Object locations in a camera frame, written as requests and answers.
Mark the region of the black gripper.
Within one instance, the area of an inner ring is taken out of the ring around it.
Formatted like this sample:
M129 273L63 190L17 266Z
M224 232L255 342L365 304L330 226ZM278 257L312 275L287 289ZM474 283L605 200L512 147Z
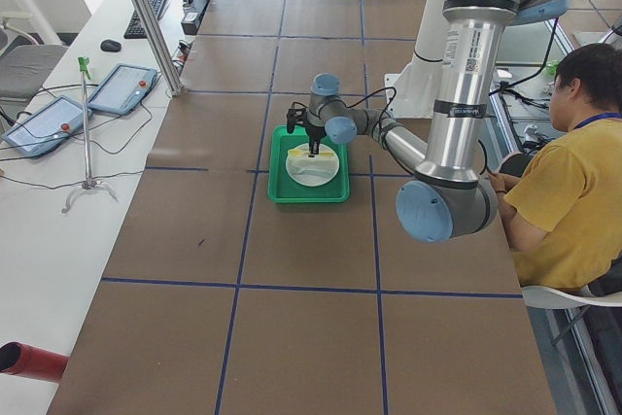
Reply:
M315 157L320 152L320 142L326 137L326 130L322 125L318 126L308 122L305 125L305 131L310 139L308 156Z

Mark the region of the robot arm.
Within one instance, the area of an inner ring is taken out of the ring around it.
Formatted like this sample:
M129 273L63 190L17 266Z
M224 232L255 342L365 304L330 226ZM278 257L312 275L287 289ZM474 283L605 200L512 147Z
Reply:
M504 29L562 15L570 0L427 0L412 61L395 81L395 110L348 107L331 74L316 76L309 105L288 113L312 154L323 138L373 138L413 175L397 193L404 230L423 242L477 232L497 197L474 166Z

